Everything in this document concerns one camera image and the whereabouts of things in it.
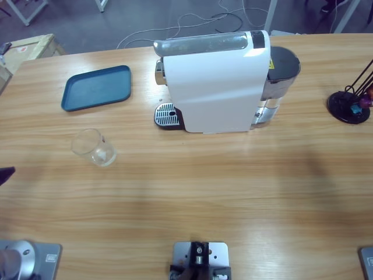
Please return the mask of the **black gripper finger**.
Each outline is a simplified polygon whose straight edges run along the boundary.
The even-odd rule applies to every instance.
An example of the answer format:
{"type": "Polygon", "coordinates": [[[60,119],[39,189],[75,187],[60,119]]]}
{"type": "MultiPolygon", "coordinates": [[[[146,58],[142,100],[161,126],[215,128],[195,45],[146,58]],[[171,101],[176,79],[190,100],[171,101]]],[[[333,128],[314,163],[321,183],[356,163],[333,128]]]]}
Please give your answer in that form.
{"type": "Polygon", "coordinates": [[[0,186],[7,182],[7,180],[13,175],[15,172],[14,167],[3,167],[0,168],[0,186]]]}

